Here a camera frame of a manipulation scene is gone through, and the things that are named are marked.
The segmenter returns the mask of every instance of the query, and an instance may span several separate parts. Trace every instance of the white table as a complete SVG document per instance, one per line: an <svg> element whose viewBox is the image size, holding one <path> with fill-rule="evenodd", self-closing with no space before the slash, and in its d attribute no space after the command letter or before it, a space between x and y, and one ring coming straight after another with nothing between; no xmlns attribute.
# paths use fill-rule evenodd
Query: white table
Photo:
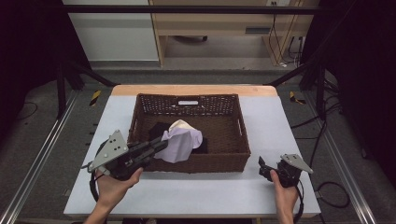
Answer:
<svg viewBox="0 0 396 224"><path fill-rule="evenodd" d="M274 217L273 183L259 175L259 156L276 167L280 155L300 154L282 104L272 87L264 86L118 86L110 95L83 164L92 161L99 145L119 129L126 139L139 93L238 93L251 156L243 173L182 174L144 172L110 214L112 217ZM91 213L95 201L91 175L78 174L64 209L71 217ZM320 213L310 179L302 172L304 214ZM294 207L298 211L299 202Z"/></svg>

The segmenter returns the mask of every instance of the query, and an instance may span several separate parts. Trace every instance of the white wall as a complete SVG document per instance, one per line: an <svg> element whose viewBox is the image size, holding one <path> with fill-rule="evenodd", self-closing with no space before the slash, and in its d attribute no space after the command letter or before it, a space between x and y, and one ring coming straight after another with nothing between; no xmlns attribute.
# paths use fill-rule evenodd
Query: white wall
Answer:
<svg viewBox="0 0 396 224"><path fill-rule="evenodd" d="M65 5L148 5L147 0L64 0ZM158 61L149 14L70 13L90 61Z"/></svg>

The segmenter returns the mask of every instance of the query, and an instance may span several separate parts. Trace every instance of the black curtain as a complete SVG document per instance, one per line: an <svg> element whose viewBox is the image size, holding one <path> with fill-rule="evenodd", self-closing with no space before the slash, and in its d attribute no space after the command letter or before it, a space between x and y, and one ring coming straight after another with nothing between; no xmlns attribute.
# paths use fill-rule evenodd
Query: black curtain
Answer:
<svg viewBox="0 0 396 224"><path fill-rule="evenodd" d="M345 1L322 0L335 7ZM334 18L315 16L302 63L327 37ZM336 77L340 100L361 146L396 187L396 1L357 0L326 48L325 67Z"/></svg>
<svg viewBox="0 0 396 224"><path fill-rule="evenodd" d="M67 13L44 11L62 0L8 0L0 8L0 140L20 112L26 94L56 79L59 63L74 61L91 69ZM64 76L79 89L78 71L63 66Z"/></svg>

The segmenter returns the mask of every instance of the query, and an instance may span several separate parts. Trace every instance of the wooden table edge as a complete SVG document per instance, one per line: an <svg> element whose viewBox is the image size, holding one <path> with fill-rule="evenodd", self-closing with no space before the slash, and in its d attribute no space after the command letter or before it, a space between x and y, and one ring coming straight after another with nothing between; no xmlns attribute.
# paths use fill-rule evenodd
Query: wooden table edge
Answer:
<svg viewBox="0 0 396 224"><path fill-rule="evenodd" d="M199 94L238 94L241 96L277 96L273 86L257 85L118 85L112 96L137 95L138 93L199 95Z"/></svg>

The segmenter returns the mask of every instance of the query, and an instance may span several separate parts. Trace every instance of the white cloth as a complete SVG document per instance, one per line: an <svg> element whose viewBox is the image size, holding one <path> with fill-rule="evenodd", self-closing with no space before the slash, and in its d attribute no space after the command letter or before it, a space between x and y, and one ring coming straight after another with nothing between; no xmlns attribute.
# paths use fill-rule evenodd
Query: white cloth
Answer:
<svg viewBox="0 0 396 224"><path fill-rule="evenodd" d="M203 141L201 131L190 126L186 121L179 119L174 122L169 131L163 132L162 140L168 140L168 147L154 156L168 162L186 161L193 148L198 148Z"/></svg>

